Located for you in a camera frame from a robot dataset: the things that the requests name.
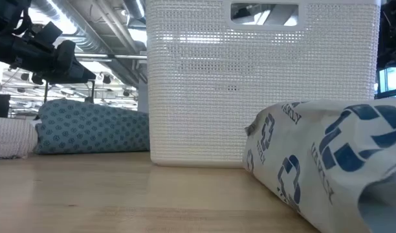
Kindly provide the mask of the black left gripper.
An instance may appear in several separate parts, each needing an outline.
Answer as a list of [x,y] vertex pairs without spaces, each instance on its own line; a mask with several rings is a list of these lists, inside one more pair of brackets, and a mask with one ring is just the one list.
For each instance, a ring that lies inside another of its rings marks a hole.
[[74,53],[76,44],[65,40],[56,49],[39,44],[34,37],[22,38],[13,34],[0,35],[0,61],[50,78],[53,84],[87,83],[95,80],[95,73],[84,67]]

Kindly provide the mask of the white gauze bandage roll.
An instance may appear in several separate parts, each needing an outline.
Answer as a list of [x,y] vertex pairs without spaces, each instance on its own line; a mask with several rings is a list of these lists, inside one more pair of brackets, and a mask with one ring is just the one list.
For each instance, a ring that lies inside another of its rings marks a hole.
[[34,126],[21,119],[0,118],[0,159],[24,159],[34,150],[38,134]]

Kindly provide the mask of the white perforated plastic basket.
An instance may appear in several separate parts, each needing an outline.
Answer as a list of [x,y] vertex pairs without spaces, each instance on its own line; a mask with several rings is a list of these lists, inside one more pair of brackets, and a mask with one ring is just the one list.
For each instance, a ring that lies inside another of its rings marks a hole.
[[151,160],[241,165],[291,100],[370,100],[381,0],[146,0]]

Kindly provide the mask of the white pouch with blue crosses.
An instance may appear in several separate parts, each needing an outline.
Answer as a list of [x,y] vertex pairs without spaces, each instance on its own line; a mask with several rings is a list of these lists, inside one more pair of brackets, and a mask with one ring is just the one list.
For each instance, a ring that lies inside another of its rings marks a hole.
[[245,131],[246,171],[321,233],[396,233],[396,98],[278,103]]

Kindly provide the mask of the grey horizontal ceiling pipe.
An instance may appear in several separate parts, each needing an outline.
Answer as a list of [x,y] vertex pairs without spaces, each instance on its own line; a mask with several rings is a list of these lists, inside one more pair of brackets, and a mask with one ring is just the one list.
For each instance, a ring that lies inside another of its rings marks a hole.
[[130,60],[146,60],[146,55],[132,54],[94,54],[94,53],[76,53],[77,58],[104,58],[104,59],[130,59]]

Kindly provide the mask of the teal patterned fabric pouch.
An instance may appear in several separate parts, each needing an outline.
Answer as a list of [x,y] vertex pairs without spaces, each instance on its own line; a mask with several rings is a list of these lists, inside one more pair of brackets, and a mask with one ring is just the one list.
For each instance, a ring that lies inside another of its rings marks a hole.
[[65,98],[42,105],[35,152],[47,154],[149,151],[149,115]]

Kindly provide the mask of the black computer monitor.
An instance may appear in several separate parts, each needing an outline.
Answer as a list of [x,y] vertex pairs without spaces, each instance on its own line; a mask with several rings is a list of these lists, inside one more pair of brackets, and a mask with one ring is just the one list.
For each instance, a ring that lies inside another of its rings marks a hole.
[[7,118],[10,108],[10,95],[0,94],[0,118]]

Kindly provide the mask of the window with dark frame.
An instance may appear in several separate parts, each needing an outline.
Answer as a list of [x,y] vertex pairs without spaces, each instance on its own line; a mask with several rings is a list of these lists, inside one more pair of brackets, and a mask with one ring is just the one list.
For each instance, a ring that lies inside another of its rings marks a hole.
[[396,98],[396,67],[377,71],[375,99]]

